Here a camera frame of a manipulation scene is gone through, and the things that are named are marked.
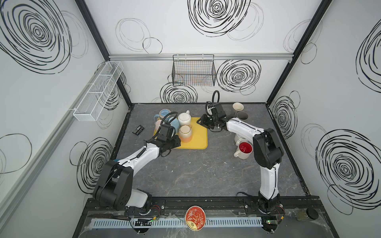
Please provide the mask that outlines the light blue mug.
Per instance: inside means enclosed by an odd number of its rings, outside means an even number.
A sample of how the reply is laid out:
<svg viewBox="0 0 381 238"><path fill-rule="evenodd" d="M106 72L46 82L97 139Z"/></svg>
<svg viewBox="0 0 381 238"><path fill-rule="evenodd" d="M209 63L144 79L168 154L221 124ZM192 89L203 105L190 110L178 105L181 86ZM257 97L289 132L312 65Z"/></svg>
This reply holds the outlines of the light blue mug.
<svg viewBox="0 0 381 238"><path fill-rule="evenodd" d="M174 127L174 129L175 129L175 134L178 134L179 133L179 129L180 129L180 123L179 123L178 119L174 118L174 119L170 119L170 121L171 121L170 125L172 127Z"/></svg>

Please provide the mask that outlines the white ribbed mug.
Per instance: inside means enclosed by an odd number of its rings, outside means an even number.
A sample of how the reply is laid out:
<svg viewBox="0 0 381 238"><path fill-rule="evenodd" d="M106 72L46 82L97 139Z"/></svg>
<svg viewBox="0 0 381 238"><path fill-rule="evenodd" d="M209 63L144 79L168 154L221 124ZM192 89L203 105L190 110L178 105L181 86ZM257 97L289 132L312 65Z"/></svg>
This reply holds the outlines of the white ribbed mug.
<svg viewBox="0 0 381 238"><path fill-rule="evenodd" d="M190 115L190 111L187 110L186 112L184 113L180 113L178 115L178 121L179 121L179 124L180 126L190 126L191 124L191 115Z"/></svg>

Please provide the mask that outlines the orange mug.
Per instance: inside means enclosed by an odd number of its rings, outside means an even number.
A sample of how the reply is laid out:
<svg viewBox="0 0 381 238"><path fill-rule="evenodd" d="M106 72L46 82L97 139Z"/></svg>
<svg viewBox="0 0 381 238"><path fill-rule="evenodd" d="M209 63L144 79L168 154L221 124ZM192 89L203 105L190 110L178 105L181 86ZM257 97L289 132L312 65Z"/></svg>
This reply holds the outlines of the orange mug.
<svg viewBox="0 0 381 238"><path fill-rule="evenodd" d="M179 129L179 138L181 142L188 143L192 140L192 127L189 125L183 125Z"/></svg>

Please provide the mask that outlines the cream mug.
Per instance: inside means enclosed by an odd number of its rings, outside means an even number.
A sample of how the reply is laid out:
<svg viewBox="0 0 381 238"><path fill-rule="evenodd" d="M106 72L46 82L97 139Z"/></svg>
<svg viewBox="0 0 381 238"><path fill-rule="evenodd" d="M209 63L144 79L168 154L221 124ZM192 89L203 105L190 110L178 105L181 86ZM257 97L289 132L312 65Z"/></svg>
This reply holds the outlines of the cream mug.
<svg viewBox="0 0 381 238"><path fill-rule="evenodd" d="M248 142L239 143L236 152L233 154L234 157L246 160L253 152L253 146Z"/></svg>

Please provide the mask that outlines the large grey-beige mug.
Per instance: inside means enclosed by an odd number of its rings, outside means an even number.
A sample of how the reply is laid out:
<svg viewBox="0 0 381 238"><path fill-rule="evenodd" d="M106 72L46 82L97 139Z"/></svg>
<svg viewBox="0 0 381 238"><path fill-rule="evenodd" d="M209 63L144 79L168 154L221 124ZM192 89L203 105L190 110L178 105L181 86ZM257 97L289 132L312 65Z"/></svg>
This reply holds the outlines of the large grey-beige mug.
<svg viewBox="0 0 381 238"><path fill-rule="evenodd" d="M241 121L245 121L245 120L247 120L249 118L249 115L246 112L239 111L236 114L236 117L239 118Z"/></svg>

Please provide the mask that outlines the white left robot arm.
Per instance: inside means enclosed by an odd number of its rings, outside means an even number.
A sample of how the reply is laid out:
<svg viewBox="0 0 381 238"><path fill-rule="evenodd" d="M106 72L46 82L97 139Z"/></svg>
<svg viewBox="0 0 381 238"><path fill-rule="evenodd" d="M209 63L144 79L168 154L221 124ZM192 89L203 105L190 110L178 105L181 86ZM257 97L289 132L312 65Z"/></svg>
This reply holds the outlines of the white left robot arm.
<svg viewBox="0 0 381 238"><path fill-rule="evenodd" d="M149 162L164 157L172 149L181 145L175 128L164 124L144 146L132 155L119 160L108 161L100 174L93 191L93 198L102 206L121 211L126 207L135 207L142 213L148 213L152 206L152 195L141 189L133 189L134 175Z"/></svg>

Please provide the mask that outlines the speckled white mug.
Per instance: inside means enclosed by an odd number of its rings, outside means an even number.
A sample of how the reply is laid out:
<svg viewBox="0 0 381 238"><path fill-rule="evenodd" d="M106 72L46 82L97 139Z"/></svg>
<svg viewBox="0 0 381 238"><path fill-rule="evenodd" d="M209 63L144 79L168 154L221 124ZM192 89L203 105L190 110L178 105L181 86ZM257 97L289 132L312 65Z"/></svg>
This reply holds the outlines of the speckled white mug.
<svg viewBox="0 0 381 238"><path fill-rule="evenodd" d="M244 138L244 137L242 137L242 136L240 136L238 134L235 135L234 141L235 141L235 145L236 146L239 146L239 144L242 143L242 142L248 142L248 140L246 138Z"/></svg>

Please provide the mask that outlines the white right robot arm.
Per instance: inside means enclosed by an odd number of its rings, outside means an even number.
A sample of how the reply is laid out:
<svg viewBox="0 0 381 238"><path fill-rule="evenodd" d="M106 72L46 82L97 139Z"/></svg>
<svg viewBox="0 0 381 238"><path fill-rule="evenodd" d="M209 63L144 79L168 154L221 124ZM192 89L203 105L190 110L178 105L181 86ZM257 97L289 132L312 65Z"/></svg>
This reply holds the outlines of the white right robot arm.
<svg viewBox="0 0 381 238"><path fill-rule="evenodd" d="M239 118L227 116L220 103L207 102L205 114L197 123L207 129L215 127L235 133L253 145L254 159L261 167L261 187L258 207L263 213L272 212L279 203L278 170L284 155L277 133L252 126Z"/></svg>

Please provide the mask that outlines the small grey mug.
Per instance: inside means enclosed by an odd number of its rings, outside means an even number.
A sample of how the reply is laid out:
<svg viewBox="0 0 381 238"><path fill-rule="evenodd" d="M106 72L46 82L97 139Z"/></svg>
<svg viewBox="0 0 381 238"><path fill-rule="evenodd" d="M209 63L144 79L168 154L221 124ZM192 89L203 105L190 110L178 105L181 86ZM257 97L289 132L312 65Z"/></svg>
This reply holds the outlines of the small grey mug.
<svg viewBox="0 0 381 238"><path fill-rule="evenodd" d="M244 105L242 103L236 102L232 105L232 108L234 110L234 115L236 115L238 112L243 111Z"/></svg>

